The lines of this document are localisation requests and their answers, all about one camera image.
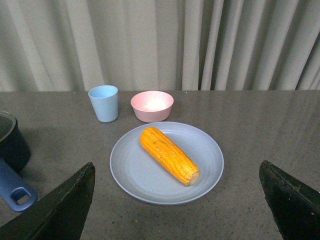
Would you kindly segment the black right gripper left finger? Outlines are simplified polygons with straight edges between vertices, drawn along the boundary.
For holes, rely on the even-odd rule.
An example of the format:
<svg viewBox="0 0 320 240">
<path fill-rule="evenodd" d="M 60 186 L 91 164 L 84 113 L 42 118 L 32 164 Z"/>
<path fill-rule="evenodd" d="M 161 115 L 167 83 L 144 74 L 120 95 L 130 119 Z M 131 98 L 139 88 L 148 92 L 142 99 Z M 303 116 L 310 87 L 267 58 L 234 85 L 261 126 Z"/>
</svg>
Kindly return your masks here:
<svg viewBox="0 0 320 240">
<path fill-rule="evenodd" d="M 2 240 L 78 240 L 87 219 L 96 169 L 89 162 L 31 208 L 0 228 Z"/>
</svg>

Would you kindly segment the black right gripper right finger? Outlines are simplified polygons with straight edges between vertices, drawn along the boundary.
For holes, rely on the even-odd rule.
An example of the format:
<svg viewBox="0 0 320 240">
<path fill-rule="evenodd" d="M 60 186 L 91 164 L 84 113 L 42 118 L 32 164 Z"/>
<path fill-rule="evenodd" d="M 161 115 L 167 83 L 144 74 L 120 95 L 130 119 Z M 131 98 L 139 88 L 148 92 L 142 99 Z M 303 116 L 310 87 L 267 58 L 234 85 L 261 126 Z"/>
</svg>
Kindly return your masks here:
<svg viewBox="0 0 320 240">
<path fill-rule="evenodd" d="M 265 200 L 284 240 L 320 238 L 320 193 L 265 160 L 259 167 Z"/>
</svg>

